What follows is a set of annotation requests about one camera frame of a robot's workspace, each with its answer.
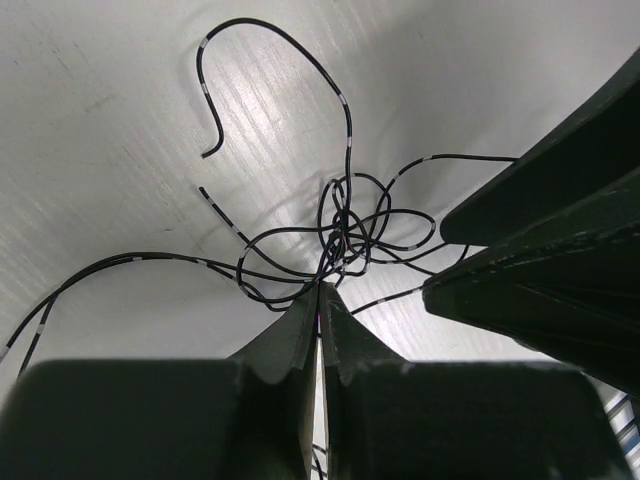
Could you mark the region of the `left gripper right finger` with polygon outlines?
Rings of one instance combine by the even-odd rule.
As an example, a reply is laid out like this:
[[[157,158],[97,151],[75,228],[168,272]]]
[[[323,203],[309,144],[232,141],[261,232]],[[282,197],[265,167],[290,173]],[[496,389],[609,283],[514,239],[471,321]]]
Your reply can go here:
[[[319,289],[332,479],[629,479],[595,388],[550,362],[412,362]]]

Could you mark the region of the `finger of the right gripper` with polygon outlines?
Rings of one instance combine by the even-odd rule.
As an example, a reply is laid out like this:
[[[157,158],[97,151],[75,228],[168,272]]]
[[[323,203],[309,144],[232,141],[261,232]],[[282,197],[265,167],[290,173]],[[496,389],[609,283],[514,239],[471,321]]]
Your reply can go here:
[[[639,173],[425,282],[426,310],[639,394]]]
[[[489,246],[639,166],[639,53],[440,224],[452,244]]]

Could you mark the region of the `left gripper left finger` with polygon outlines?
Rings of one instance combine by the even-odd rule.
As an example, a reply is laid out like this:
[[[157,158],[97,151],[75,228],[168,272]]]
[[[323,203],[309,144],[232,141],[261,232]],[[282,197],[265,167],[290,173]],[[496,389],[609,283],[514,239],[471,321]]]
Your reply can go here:
[[[317,290],[225,359],[44,362],[1,412],[5,479],[306,479]]]

